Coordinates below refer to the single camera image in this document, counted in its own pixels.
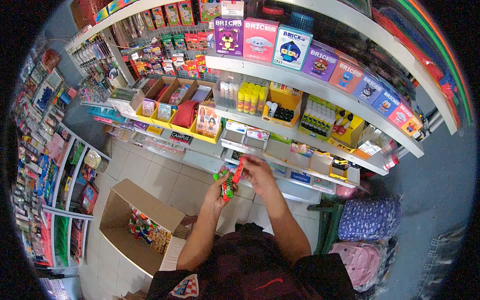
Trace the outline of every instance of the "backpack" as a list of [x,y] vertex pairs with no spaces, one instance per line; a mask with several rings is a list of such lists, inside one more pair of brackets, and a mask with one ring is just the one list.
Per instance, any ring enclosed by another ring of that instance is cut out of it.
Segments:
[[338,225],[341,240],[390,239],[400,225],[402,208],[393,199],[350,200],[345,203]]
[[359,242],[338,242],[329,253],[338,253],[354,288],[366,284],[377,274],[380,264],[378,249]]

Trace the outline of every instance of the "shirt patch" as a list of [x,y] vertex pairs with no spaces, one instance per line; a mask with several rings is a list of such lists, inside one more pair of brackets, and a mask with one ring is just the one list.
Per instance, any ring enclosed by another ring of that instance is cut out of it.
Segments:
[[178,298],[198,297],[198,293],[197,274],[186,277],[170,292],[172,296]]

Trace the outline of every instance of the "purple bricks box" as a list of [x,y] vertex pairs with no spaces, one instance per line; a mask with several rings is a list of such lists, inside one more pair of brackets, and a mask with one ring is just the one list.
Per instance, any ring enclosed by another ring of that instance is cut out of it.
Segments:
[[338,56],[332,47],[318,41],[312,41],[301,71],[323,81],[328,81],[337,62]]
[[363,68],[363,77],[352,94],[368,105],[372,105],[378,96],[382,94],[384,88],[378,76],[372,70],[367,66],[361,65],[361,67]]
[[218,54],[242,56],[243,18],[220,16],[214,19],[215,47]]

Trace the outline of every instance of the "blue basket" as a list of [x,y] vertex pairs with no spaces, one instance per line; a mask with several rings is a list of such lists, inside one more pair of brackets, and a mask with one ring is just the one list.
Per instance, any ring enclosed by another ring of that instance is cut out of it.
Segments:
[[289,25],[303,31],[313,31],[313,18],[299,12],[292,12],[289,18]]

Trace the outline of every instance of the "right hand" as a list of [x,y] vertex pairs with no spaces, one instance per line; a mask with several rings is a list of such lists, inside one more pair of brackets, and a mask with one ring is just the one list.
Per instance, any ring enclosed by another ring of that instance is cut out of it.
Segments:
[[275,178],[266,162],[250,154],[243,154],[242,157],[246,158],[243,161],[242,174],[252,184],[255,193],[264,198],[278,190]]

